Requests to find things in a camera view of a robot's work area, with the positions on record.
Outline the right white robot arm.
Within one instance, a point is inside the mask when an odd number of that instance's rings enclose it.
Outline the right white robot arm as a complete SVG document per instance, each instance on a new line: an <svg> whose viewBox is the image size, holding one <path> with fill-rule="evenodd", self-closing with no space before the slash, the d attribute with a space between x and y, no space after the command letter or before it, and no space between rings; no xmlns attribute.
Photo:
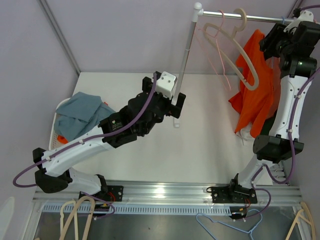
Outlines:
<svg viewBox="0 0 320 240"><path fill-rule="evenodd" d="M253 158L230 182L226 199L231 203L257 203L254 180L266 168L294 159L304 144L299 142L299 122L305 96L316 74L311 57L320 39L320 25L313 20L276 23L258 43L265 60L279 58L280 98L268 134L255 136Z"/></svg>

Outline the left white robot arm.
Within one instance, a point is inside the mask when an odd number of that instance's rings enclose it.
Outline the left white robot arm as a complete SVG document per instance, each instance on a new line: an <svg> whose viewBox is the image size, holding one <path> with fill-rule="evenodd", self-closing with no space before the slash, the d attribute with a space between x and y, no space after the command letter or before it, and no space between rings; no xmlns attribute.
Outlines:
<svg viewBox="0 0 320 240"><path fill-rule="evenodd" d="M177 77L165 71L155 72L153 77L145 77L141 93L86 134L54 150L33 150L33 160L39 164L34 174L36 185L47 194L71 190L87 193L97 201L105 199L108 194L105 178L73 167L101 152L144 137L166 116L180 117L186 96L179 93L177 99L172 100Z"/></svg>

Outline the pink wire hanger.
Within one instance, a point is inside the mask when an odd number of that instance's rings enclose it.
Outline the pink wire hanger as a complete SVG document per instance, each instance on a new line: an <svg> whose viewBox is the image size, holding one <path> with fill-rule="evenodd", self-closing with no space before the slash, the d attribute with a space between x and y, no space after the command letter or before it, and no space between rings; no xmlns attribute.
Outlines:
<svg viewBox="0 0 320 240"><path fill-rule="evenodd" d="M226 87L226 85L225 85L224 80L223 80L222 77L220 77L220 81L221 81L223 87L225 88L225 90L226 90L226 91L227 91L227 90L230 91L230 90L231 90L231 85L230 85L229 79L228 79L228 77L227 77L227 75L226 75L225 65L224 65L224 62L223 62L223 58L222 58L221 51L220 51L219 44L218 44L218 40L217 40L217 36L218 36L218 34L221 32L222 26L224 25L225 15L224 15L224 12L223 12L222 10L219 9L218 11L219 11L219 12L221 13L221 15L222 15L222 22L221 22L220 26L218 27L218 30L216 31L215 35L209 34L209 36L210 36L211 38L215 39L215 44L216 44L216 46L217 46L217 52L218 52L218 54L219 54L219 58L220 58L221 65L222 65L222 69L223 69L223 72L222 72L222 73L223 73L223 77L224 77L224 79L225 79L226 82L227 82L228 88ZM195 36L195 38L196 38L196 40L197 40L197 42L198 42L201 50L203 51L203 53L205 53L205 55L206 55L206 57L207 57L207 60L209 61L210 65L211 65L211 68L214 70L214 72L216 73L216 75L218 75L218 72L217 72L215 66L214 66L213 63L212 63L212 61L211 61L211 59L210 59L210 57L209 57L209 54L207 53L206 48L205 48L205 46L203 45L203 42L199 39L199 37L198 37L198 35L197 35L196 32L194 33L194 36Z"/></svg>

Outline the green and pink shirt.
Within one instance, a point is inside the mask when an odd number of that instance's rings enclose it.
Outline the green and pink shirt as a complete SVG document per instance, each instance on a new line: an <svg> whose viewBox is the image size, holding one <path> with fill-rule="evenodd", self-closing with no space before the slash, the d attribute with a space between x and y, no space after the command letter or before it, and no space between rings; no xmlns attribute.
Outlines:
<svg viewBox="0 0 320 240"><path fill-rule="evenodd" d="M267 59L266 61L267 66L272 70L272 96L273 96L273 102L271 104L271 107L269 109L269 113L267 115L266 120L264 121L262 130L260 132L261 135L268 135L270 129L273 126L273 123L275 121L277 110L280 102L281 97L281 70L279 67L280 64L280 58L271 57Z"/></svg>

